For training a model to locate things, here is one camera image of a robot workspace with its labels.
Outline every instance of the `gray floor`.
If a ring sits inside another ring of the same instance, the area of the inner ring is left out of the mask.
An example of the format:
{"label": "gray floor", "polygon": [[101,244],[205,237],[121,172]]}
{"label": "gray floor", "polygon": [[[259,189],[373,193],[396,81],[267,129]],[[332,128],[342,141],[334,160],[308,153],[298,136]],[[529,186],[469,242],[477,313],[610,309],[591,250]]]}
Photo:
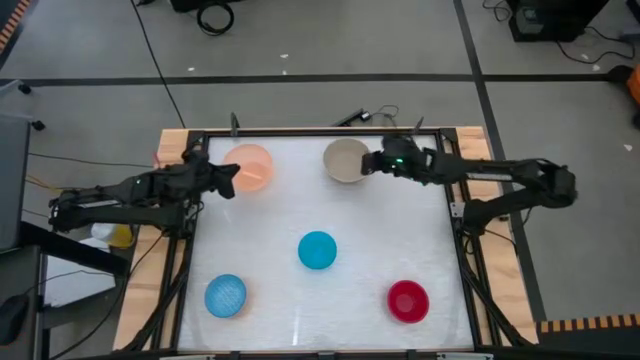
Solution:
{"label": "gray floor", "polygon": [[[594,70],[562,57],[555,44],[516,44],[480,1],[462,2],[486,74],[588,74],[629,63],[606,58]],[[594,25],[615,35],[633,24],[622,3],[611,1]],[[233,7],[236,25],[218,38],[202,34],[165,1],[140,8],[166,76],[471,74],[452,0],[247,0]],[[628,51],[590,35],[566,47],[590,58]],[[40,1],[0,70],[1,78],[156,75],[128,0]],[[633,102],[597,82],[487,88],[508,157],[548,157],[578,176],[580,199],[573,207],[536,209],[526,226],[547,317],[640,312],[633,277],[640,272],[633,218],[640,210],[640,133],[630,125]],[[172,85],[171,91],[189,127],[227,126],[231,111],[243,126],[323,126],[383,104],[399,105],[398,121],[405,125],[421,116],[425,125],[485,125],[473,82]],[[32,152],[88,160],[151,164],[161,129],[180,126],[157,85],[42,87],[0,106],[47,123],[46,131],[33,134]],[[28,167],[55,186],[110,184],[139,170],[34,157]],[[24,207],[46,213],[52,196],[28,184]],[[24,218],[47,227],[44,218]],[[97,297],[69,310],[81,320],[54,330],[52,354],[90,331],[112,299]],[[117,314],[67,358],[108,352],[116,324]]]}

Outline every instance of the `beige bowl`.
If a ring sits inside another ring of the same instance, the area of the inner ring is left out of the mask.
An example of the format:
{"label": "beige bowl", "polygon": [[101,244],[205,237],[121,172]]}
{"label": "beige bowl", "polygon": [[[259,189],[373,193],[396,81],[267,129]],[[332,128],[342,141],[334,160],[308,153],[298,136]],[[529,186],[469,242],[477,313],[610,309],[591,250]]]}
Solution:
{"label": "beige bowl", "polygon": [[329,176],[340,182],[360,181],[365,177],[360,173],[362,155],[368,152],[369,148],[360,140],[336,140],[324,151],[324,167]]}

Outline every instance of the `black stand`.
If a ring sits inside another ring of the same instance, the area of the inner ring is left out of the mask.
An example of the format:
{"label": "black stand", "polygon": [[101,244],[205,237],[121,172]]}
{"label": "black stand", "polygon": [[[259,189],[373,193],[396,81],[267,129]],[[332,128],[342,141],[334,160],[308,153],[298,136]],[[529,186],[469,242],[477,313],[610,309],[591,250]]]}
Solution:
{"label": "black stand", "polygon": [[24,221],[20,224],[20,242],[21,246],[37,245],[47,255],[116,276],[125,277],[129,273],[129,262],[121,257],[69,240]]}

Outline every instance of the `red bowl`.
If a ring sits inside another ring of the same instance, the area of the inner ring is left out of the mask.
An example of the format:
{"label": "red bowl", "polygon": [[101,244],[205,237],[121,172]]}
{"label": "red bowl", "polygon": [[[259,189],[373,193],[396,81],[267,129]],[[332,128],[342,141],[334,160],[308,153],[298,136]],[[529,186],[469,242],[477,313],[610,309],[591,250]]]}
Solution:
{"label": "red bowl", "polygon": [[398,320],[413,324],[429,312],[429,297],[422,286],[409,280],[393,284],[387,294],[389,310]]}

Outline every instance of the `orange bowl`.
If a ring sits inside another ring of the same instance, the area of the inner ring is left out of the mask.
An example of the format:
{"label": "orange bowl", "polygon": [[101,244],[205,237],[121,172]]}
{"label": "orange bowl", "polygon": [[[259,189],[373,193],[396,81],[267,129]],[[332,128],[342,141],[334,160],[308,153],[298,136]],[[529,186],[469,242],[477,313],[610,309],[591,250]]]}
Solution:
{"label": "orange bowl", "polygon": [[271,154],[260,145],[236,146],[225,155],[223,162],[240,165],[240,171],[233,177],[233,187],[243,192],[260,190],[273,177]]}

